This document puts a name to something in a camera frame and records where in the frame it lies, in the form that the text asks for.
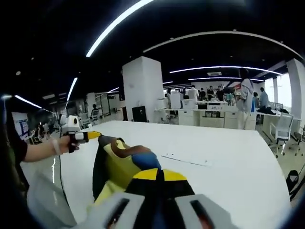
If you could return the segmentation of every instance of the sleeve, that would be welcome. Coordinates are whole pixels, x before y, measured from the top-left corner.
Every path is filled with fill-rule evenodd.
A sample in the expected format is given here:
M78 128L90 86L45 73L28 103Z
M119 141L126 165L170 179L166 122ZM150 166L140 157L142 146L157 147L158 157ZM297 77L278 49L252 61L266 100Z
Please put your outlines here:
M16 164L19 164L24 160L27 154L28 144L20 139L16 131L14 119L11 112L7 112L6 129L10 145L15 153Z
M247 87L244 85L244 83L242 83L241 89L240 89L240 97L243 100L246 100L248 96L248 90Z

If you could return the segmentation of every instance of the black ceiling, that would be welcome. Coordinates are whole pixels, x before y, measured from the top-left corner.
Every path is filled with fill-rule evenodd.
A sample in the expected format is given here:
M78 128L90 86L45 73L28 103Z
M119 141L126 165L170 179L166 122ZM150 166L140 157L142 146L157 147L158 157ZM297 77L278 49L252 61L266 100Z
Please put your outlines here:
M72 98L122 87L122 66L141 55L162 63L163 81L177 83L205 77L207 71L173 74L169 71L219 65L268 69L282 60L302 59L273 42L236 34L192 37L143 53L170 38L204 31L255 33L283 41L302 56L305 53L305 35L300 28L303 12L297 4L275 0L227 3L155 0L119 24L93 55L86 58L100 33L136 2L35 0L12 6L13 25L7 34L13 52L6 90L46 107L49 101L42 96L68 92L74 77L79 80ZM221 69L221 72L225 76L237 76L236 69ZM250 71L251 76L259 73Z

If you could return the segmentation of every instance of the floor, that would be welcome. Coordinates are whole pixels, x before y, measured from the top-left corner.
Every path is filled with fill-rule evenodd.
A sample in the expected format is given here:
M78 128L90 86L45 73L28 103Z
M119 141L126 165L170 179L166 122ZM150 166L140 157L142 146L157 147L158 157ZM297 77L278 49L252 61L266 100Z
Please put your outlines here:
M99 123L108 122L111 120L122 120L122 112L119 111L116 114L112 114L110 116L107 116L101 120L99 120ZM257 131L261 134L261 136L265 139L265 141L269 144L270 140L264 136L264 134L260 131L260 127L257 128ZM58 133L53 133L52 137L58 138ZM277 153L278 158L277 161L279 165L282 168L283 174L285 177L287 177L289 171L296 170L298 173L300 173L300 179L301 180L305 176L305 156L301 156L301 153L304 152L305 154L305 144L302 143L300 145L300 150L297 151L297 148L289 149L289 147L295 143L295 140L291 139L284 147L285 155L281 154L281 150ZM38 170L40 171L44 177L49 181L50 184L54 185L54 187L57 187L58 190L56 192L53 191L53 193L50 193L48 195L49 202L54 202L53 210L48 209L46 213L43 213L43 216L41 218L43 219L49 219L50 215L49 212L57 212L55 213L56 217L61 219L59 221L59 225L64 226L73 226L75 224L74 218L71 215L71 212L69 211L69 207L65 204L64 195L62 193L61 188L61 179L60 179L60 162L58 156L48 158L45 160L42 160L40 162L36 163L22 163L22 168L24 170L24 173L29 180L29 183L31 184L33 180L35 179L35 172ZM299 191L298 195L294 198L294 200L291 202L292 207L297 206L302 194L305 192L305 187L303 186L301 190ZM36 214L42 214L41 208L35 208Z

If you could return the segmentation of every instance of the fluorescent light strip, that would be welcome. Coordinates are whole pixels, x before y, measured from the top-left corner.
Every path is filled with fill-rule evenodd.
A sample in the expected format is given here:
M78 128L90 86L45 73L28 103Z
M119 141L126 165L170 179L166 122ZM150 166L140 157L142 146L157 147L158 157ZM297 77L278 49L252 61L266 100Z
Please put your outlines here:
M109 92L113 92L113 91L118 90L118 89L119 88L117 87L117 88L114 88L114 89L110 90Z
M29 100L26 100L26 99L20 97L19 95L15 95L15 98L20 99L21 101L24 101L24 102L26 102L26 103L28 103L28 104L31 104L32 106L38 107L39 109L42 109L41 106L38 106L38 105L36 105L36 104L30 102Z
M145 6L146 4L152 2L154 0L141 0L138 3L134 4L130 8L128 8L124 13L122 13L119 17L117 17L99 36L99 38L95 41L93 46L88 51L86 57L91 57L92 53L96 50L96 48L100 45L100 43L107 37L107 35L125 18L133 14L135 11Z
M170 73L179 73L179 72L185 72L185 71L191 71L191 70L198 70L198 69L209 69L209 68L246 68L246 69L253 69L253 70L259 70L263 72L269 72L269 73L274 73L277 75L283 75L281 73L277 73L274 71L266 70L266 69L261 69L261 68L252 68L252 67L242 67L242 66L211 66L211 67L199 67L199 68L188 68L188 69L182 69L182 70L177 70L177 71L172 71Z
M207 78L195 78L195 79L188 79L189 81L192 80L218 80L218 79L222 79L222 80L241 80L242 78L238 78L238 77L207 77ZM264 80L258 80L258 79L250 79L252 81L259 81L259 82L264 82Z
M71 95L71 93L73 91L73 87L75 86L76 81L77 81L77 78L74 78L74 80L72 82L72 85L71 85L71 88L70 88L70 91L69 91L69 94L68 94L68 97L67 97L67 101L69 101L69 99L70 99L70 95Z

